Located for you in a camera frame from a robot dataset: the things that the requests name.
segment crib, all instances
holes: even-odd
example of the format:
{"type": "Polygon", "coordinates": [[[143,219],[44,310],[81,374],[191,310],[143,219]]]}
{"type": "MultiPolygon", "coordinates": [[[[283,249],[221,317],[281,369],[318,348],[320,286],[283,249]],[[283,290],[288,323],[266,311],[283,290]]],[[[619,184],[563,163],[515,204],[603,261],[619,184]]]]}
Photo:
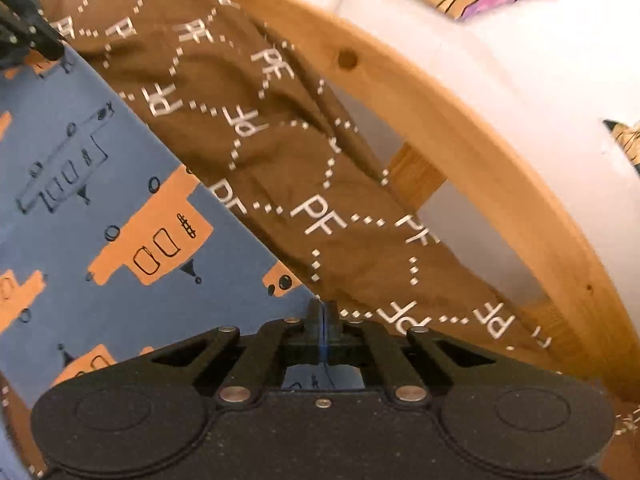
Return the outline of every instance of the crib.
{"type": "Polygon", "coordinates": [[[471,200],[548,295],[525,316],[573,374],[640,399],[640,180],[600,125],[577,155],[567,132],[584,121],[535,113],[543,101],[514,86],[508,60],[419,0],[234,1],[405,140],[389,170],[409,204],[445,179],[471,200]]]}

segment screw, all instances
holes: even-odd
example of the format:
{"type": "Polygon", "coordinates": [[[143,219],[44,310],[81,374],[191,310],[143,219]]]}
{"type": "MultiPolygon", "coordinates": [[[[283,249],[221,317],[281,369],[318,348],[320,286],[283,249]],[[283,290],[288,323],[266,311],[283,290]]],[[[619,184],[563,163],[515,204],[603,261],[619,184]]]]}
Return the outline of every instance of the screw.
{"type": "Polygon", "coordinates": [[[245,402],[251,392],[244,386],[228,386],[220,390],[220,399],[226,402],[245,402]]]}
{"type": "Polygon", "coordinates": [[[400,386],[396,390],[396,397],[404,402],[418,402],[427,396],[427,391],[420,386],[400,386]]]}

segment drawn window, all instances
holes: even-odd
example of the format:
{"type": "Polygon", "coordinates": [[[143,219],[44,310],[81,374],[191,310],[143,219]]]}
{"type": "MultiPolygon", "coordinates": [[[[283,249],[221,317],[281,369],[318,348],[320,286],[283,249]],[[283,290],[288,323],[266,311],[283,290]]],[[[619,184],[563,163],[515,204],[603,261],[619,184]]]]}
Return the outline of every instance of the drawn window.
{"type": "Polygon", "coordinates": [[[78,172],[74,167],[74,164],[68,160],[62,166],[62,176],[65,177],[65,180],[68,184],[73,184],[76,180],[78,180],[78,172]]]}
{"type": "Polygon", "coordinates": [[[15,282],[11,278],[4,277],[0,280],[0,299],[7,301],[14,294],[15,282]]]}
{"type": "Polygon", "coordinates": [[[180,249],[176,246],[167,230],[163,227],[156,234],[154,234],[154,243],[158,246],[158,249],[162,251],[164,256],[172,257],[178,254],[180,249]]]}
{"type": "Polygon", "coordinates": [[[101,368],[106,368],[107,366],[110,366],[109,362],[101,355],[97,355],[91,360],[91,368],[93,370],[100,370],[101,368]]]}
{"type": "Polygon", "coordinates": [[[149,251],[145,246],[140,247],[136,251],[135,256],[133,256],[133,262],[147,276],[155,274],[160,268],[160,262],[154,258],[151,251],[149,251]]]}
{"type": "Polygon", "coordinates": [[[62,186],[60,186],[57,178],[54,177],[49,180],[49,183],[47,184],[47,194],[51,197],[52,200],[60,200],[64,193],[65,192],[62,189],[62,186]]]}

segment brown fabric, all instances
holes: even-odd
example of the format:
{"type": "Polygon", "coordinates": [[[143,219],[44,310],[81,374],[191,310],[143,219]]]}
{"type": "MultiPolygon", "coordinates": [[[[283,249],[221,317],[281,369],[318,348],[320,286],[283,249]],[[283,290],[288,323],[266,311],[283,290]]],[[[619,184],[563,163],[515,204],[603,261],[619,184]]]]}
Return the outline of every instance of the brown fabric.
{"type": "MultiPolygon", "coordinates": [[[[395,333],[428,323],[558,369],[542,348],[549,345],[543,328],[532,336],[515,309],[443,243],[431,233],[417,237],[423,228],[415,212],[387,183],[345,109],[276,32],[229,0],[42,3],[50,22],[72,19],[74,37],[67,33],[67,41],[156,136],[305,285],[337,300],[345,316],[370,317],[395,333]],[[136,31],[128,36],[127,17],[136,31]],[[126,38],[108,35],[118,23],[126,38]],[[200,29],[197,41],[180,40],[187,23],[200,29]],[[269,49],[275,50],[265,54],[269,49]],[[282,63],[276,71],[268,61],[277,56],[282,63]],[[171,85],[164,104],[146,98],[171,85]],[[179,100],[182,106],[175,105],[179,100]],[[172,105],[171,113],[152,113],[172,105]],[[257,111],[249,119],[254,134],[243,137],[238,130],[246,133],[250,126],[236,128],[225,118],[225,110],[238,117],[237,107],[245,116],[257,111]]],[[[610,449],[633,457],[631,434],[616,436],[610,449]]],[[[607,467],[613,478],[638,478],[614,471],[615,463],[607,467]]]]}

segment silver screw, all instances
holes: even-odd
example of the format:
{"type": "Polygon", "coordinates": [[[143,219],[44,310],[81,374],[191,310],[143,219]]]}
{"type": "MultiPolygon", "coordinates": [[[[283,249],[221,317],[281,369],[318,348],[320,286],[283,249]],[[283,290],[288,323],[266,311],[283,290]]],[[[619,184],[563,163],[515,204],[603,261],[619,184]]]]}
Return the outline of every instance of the silver screw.
{"type": "Polygon", "coordinates": [[[220,399],[226,402],[245,402],[251,392],[244,386],[227,386],[220,390],[220,399]]]}
{"type": "Polygon", "coordinates": [[[396,390],[396,397],[404,402],[418,402],[427,396],[427,391],[420,386],[400,386],[396,390]]]}
{"type": "Polygon", "coordinates": [[[316,400],[316,406],[318,408],[328,408],[330,407],[332,404],[331,400],[329,399],[318,399],[316,400]]]}

